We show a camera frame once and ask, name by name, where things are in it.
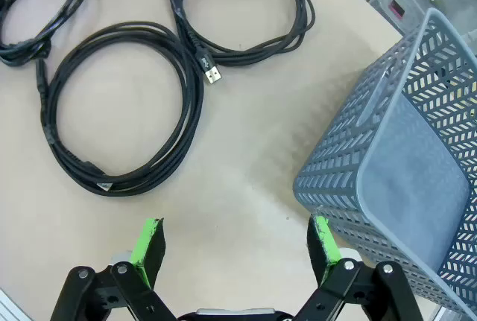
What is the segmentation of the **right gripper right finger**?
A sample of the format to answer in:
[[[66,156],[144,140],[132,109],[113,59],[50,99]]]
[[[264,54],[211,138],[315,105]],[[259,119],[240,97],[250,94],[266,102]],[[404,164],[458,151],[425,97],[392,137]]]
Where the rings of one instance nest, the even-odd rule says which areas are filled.
[[[295,320],[336,320],[347,304],[360,305],[369,320],[423,318],[401,265],[383,261],[372,268],[342,257],[325,217],[309,218],[307,247],[318,288]]]

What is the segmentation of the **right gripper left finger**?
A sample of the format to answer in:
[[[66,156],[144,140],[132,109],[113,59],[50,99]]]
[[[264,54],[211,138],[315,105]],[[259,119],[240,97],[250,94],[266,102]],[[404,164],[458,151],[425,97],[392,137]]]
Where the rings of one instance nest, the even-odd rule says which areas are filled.
[[[135,320],[175,320],[154,291],[165,256],[163,220],[146,220],[131,256],[97,273],[77,266],[69,271],[52,320],[106,320],[111,310],[126,308]]]

